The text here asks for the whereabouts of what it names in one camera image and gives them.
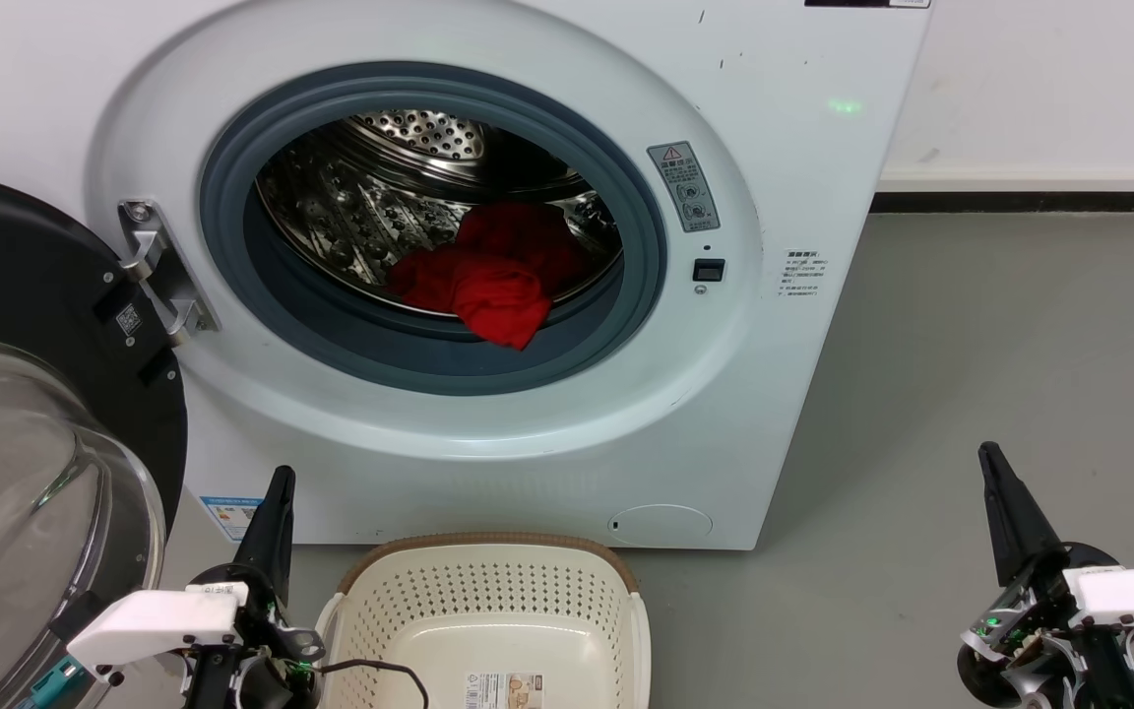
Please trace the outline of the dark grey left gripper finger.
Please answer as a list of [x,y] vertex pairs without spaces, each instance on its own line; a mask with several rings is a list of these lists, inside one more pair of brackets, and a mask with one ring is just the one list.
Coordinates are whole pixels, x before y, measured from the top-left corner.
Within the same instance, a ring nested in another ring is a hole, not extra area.
[[[235,552],[235,560],[246,565],[248,568],[260,569],[266,576],[266,547],[270,541],[269,506],[266,506],[266,493],[243,535],[238,552]],[[266,582],[271,585],[269,576]]]
[[293,530],[295,530],[296,472],[290,466],[277,466],[266,490],[270,541],[266,543],[266,579],[276,597],[284,604],[289,598]]

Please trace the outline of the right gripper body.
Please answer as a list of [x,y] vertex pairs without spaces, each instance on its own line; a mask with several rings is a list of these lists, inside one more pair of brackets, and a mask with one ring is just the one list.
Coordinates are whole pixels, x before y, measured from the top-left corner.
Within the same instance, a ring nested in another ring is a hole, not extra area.
[[1002,594],[962,636],[963,686],[993,708],[1134,708],[1133,625],[1089,619],[1066,579],[1114,565],[1090,545],[1018,562]]

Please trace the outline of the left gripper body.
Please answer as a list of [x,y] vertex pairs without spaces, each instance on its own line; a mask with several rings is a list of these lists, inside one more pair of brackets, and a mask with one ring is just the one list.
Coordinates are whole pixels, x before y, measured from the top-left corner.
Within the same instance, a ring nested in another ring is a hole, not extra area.
[[227,562],[194,582],[243,583],[248,596],[232,628],[217,640],[186,642],[185,708],[315,708],[319,680],[310,666],[325,645],[316,632],[286,619],[289,564]]

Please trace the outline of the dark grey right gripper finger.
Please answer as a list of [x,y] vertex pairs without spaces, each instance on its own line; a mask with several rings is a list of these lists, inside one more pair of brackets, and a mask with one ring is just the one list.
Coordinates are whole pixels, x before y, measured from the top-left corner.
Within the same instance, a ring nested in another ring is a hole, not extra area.
[[1017,579],[1030,562],[1034,562],[1036,557],[1053,548],[1061,547],[1061,540],[1049,524],[1034,495],[1016,473],[1012,481],[1012,501],[1008,503],[1008,507],[1012,512],[1014,560],[1017,571],[1014,579]]
[[1017,574],[1014,560],[1012,512],[1012,464],[995,441],[982,441],[979,446],[979,463],[984,488],[985,520],[993,552],[996,580],[1000,586],[1009,585]]

